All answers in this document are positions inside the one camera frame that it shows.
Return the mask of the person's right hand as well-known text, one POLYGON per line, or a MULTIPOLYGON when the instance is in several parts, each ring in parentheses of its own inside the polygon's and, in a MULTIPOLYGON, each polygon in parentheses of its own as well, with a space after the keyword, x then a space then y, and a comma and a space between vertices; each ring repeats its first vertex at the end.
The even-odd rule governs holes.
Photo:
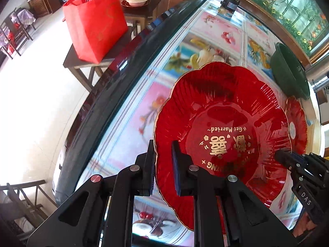
POLYGON ((315 227, 317 227, 317 225, 309 218, 308 213, 304 212, 293 229, 293 235, 295 237, 301 236, 305 231, 311 231, 315 227))

